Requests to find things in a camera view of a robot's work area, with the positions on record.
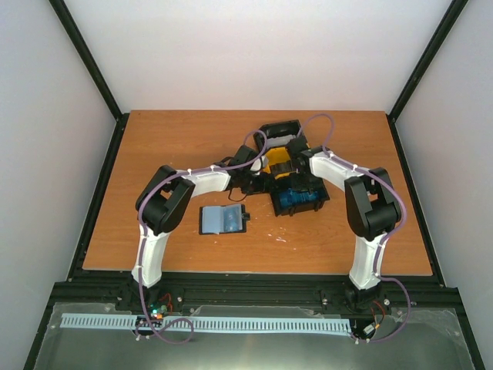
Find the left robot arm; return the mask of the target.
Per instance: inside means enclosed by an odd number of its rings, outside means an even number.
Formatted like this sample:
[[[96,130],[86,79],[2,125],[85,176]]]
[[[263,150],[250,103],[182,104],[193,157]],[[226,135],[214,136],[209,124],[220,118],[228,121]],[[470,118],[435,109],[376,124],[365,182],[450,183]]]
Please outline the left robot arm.
[[[160,291],[153,285],[162,277],[161,264],[171,233],[179,226],[190,200],[231,187],[237,172],[261,170],[266,150],[255,152],[242,145],[240,158],[230,165],[218,163],[199,169],[174,170],[161,166],[136,201],[139,247],[132,276],[139,286],[132,299],[143,310],[154,309]]]

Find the black bin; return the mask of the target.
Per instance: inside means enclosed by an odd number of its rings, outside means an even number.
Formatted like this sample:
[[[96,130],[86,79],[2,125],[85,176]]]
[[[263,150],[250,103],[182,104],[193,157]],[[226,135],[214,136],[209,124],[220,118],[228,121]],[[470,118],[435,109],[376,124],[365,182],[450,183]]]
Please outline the black bin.
[[[279,217],[306,211],[317,212],[330,196],[321,178],[292,174],[272,183],[270,199],[274,214]]]
[[[263,149],[267,139],[271,137],[295,135],[297,137],[300,132],[301,124],[298,119],[283,121],[279,123],[264,124],[259,128],[261,133],[254,133],[253,140],[258,150]]]

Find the blue VIP card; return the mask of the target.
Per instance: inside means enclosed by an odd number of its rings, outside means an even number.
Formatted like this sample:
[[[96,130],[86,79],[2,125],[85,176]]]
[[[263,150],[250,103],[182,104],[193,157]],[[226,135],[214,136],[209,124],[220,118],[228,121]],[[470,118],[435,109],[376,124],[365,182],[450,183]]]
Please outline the blue VIP card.
[[[223,212],[223,226],[227,232],[236,232],[241,226],[241,211],[239,207],[226,207]]]

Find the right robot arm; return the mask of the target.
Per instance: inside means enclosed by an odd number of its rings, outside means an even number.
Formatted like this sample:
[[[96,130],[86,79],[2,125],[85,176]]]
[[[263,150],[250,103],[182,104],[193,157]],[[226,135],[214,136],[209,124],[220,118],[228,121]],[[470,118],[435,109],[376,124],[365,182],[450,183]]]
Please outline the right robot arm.
[[[347,221],[355,234],[345,299],[349,307],[358,309],[377,297],[378,285],[384,280],[381,265],[385,247],[407,220],[404,202],[382,167],[371,170],[358,166],[324,146],[310,149],[302,137],[288,142],[287,152],[294,168],[344,192]]]

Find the yellow bin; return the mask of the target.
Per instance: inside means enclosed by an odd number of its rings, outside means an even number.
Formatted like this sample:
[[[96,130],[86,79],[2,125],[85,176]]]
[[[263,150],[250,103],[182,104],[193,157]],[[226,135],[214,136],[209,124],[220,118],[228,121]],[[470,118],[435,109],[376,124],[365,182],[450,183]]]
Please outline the yellow bin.
[[[282,162],[286,162],[286,161],[292,162],[292,160],[290,158],[290,154],[288,153],[287,148],[285,146],[278,146],[278,147],[269,148],[266,151],[265,156],[269,160],[268,165],[263,169],[263,172],[266,172],[266,173],[270,173],[270,165],[273,165],[276,163],[282,163]],[[274,177],[273,176],[274,180],[279,180],[281,178],[283,178],[283,177]]]

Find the black leather card holder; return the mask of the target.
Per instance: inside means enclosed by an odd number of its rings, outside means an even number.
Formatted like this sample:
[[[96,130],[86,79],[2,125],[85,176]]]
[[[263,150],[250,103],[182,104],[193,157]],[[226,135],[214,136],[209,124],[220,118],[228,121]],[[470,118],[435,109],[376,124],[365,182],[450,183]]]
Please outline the black leather card holder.
[[[205,206],[200,208],[199,234],[241,234],[247,232],[250,214],[243,204]]]

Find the black cards stack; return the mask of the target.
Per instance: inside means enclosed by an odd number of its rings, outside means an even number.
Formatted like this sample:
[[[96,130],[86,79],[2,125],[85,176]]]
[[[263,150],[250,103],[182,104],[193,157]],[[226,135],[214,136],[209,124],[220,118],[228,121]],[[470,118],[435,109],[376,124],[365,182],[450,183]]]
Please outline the black cards stack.
[[[274,177],[288,176],[294,171],[295,170],[293,169],[292,163],[290,161],[270,165],[270,173]]]

